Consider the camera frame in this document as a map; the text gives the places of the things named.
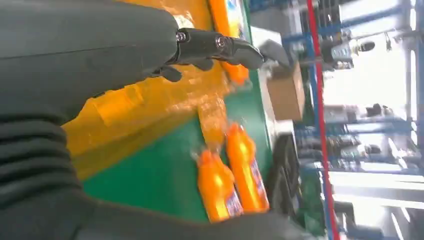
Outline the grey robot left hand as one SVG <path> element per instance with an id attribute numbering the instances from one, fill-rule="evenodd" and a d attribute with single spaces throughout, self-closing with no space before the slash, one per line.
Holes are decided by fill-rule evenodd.
<path id="1" fill-rule="evenodd" d="M 87 196 L 62 125 L 86 101 L 213 61 L 259 69 L 260 51 L 179 28 L 163 9 L 116 0 L 0 3 L 0 237 L 3 240 L 311 240 L 276 213 L 195 223 Z"/>

